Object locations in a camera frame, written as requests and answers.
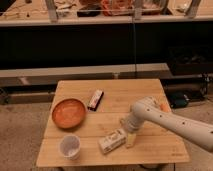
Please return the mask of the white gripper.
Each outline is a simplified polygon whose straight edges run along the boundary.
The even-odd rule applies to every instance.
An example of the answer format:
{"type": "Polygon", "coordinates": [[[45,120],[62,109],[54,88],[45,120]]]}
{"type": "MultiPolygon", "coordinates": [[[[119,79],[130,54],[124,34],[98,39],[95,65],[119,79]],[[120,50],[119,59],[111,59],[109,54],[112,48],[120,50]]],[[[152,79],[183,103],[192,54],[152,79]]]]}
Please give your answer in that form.
{"type": "Polygon", "coordinates": [[[120,119],[120,123],[127,133],[136,133],[144,123],[144,120],[134,113],[129,113],[126,117],[120,119]]]}

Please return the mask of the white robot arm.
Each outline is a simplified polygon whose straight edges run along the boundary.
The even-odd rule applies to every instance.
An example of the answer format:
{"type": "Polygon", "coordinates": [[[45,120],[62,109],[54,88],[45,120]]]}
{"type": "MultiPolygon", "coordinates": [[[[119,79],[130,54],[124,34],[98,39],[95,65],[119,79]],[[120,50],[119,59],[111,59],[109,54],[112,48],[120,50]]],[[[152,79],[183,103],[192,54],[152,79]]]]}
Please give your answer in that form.
{"type": "Polygon", "coordinates": [[[213,125],[166,113],[154,97],[145,97],[130,107],[130,113],[121,121],[127,133],[135,133],[145,121],[155,123],[213,153],[213,125]]]}

